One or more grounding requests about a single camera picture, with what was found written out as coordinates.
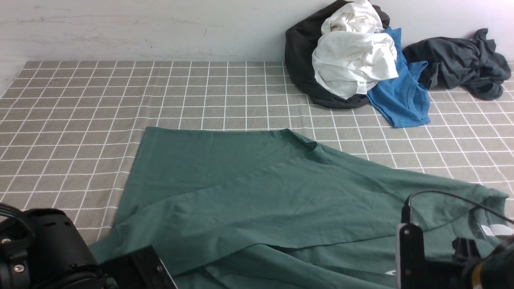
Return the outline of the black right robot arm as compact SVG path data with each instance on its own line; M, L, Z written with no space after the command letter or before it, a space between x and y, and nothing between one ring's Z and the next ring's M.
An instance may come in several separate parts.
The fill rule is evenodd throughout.
M455 238L447 261L427 259L422 229L401 223L396 236L396 283L399 289L512 289L514 287L513 229L503 224L484 226L487 236L502 237L488 255L477 241Z

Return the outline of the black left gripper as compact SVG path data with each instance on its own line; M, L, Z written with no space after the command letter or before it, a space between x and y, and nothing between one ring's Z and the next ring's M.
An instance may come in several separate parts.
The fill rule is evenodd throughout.
M177 285L152 246L105 261L108 289L177 289Z

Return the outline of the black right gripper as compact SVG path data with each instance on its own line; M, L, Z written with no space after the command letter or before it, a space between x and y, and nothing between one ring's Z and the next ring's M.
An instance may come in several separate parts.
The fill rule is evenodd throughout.
M400 223L396 235L398 289L470 289L474 267L481 261L477 244L469 238L452 241L450 258L426 258L422 229Z

